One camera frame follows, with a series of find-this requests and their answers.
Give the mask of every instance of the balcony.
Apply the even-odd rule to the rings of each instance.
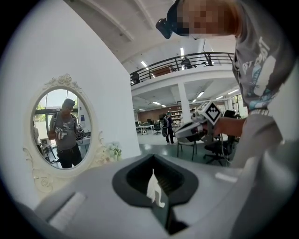
[[[202,52],[169,58],[131,73],[131,86],[182,70],[207,70],[205,67],[208,67],[211,71],[213,68],[210,67],[219,69],[216,66],[226,66],[225,69],[229,66],[228,69],[231,70],[233,57],[233,53],[227,52]]]

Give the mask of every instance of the ornate white mirror frame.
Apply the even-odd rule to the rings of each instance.
[[[92,127],[92,137],[87,154],[79,165],[71,169],[58,169],[46,162],[40,155],[34,143],[35,141],[32,133],[32,119],[37,104],[47,93],[57,89],[71,91],[80,98],[90,116]],[[83,171],[101,166],[109,161],[114,161],[113,158],[109,157],[109,153],[103,143],[103,138],[101,137],[102,132],[99,131],[98,121],[92,103],[83,93],[77,82],[72,80],[69,74],[62,75],[58,78],[52,78],[32,97],[25,115],[24,131],[23,151],[26,160],[31,163],[33,180],[41,199],[49,193],[53,193],[62,188]]]

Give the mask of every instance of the green floor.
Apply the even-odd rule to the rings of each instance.
[[[197,154],[194,152],[194,158],[193,161],[197,163],[206,163],[208,162],[211,158],[207,157],[204,159],[204,155],[212,155],[212,152],[207,151],[204,149],[204,144],[197,144]],[[171,157],[176,157],[177,158],[177,150],[178,146],[177,144],[174,145],[150,145],[150,144],[139,144],[141,154],[146,155],[146,154],[158,154],[158,155],[167,155]],[[181,152],[181,149],[179,148],[178,151],[178,158],[183,159],[183,160],[192,160],[192,151],[193,147],[190,146],[182,146],[183,151]],[[235,154],[235,151],[232,152],[232,154],[229,156],[230,160],[233,159]],[[226,162],[225,160],[221,160],[222,164],[225,166]],[[212,165],[217,165],[219,166],[219,163],[214,161],[211,163]]]

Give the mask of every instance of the ceiling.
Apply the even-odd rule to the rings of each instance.
[[[217,80],[198,80],[185,83],[185,91],[189,101],[205,100],[205,99],[216,99],[219,96],[234,96],[240,94],[236,92],[235,94],[227,95],[227,93],[239,89],[237,81],[235,79],[217,79]],[[197,98],[200,92],[205,93]],[[148,91],[146,93],[140,94],[133,97],[133,108],[136,112],[139,109],[153,110],[161,108],[153,102],[156,101],[162,105],[172,106],[180,104],[180,95],[178,90],[178,85],[172,85],[163,87],[154,91]]]
[[[129,73],[180,54],[198,52],[199,41],[173,34],[165,39],[155,25],[174,0],[64,0],[101,38]],[[234,52],[233,36],[208,40],[213,51]]]

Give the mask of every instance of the fluorescent light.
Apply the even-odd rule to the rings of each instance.
[[[201,93],[199,93],[199,95],[198,95],[197,98],[201,97],[204,93],[205,93],[204,91],[202,91]]]
[[[234,90],[234,91],[228,93],[228,95],[230,95],[230,94],[232,94],[232,93],[234,93],[234,92],[236,92],[236,91],[238,91],[238,90],[239,90],[239,89],[236,89],[236,90]]]
[[[183,57],[184,57],[184,48],[183,47],[181,47],[181,56],[182,56],[182,59],[183,59]]]
[[[144,67],[147,67],[146,63],[144,63],[144,61],[141,62],[141,64],[144,66]]]

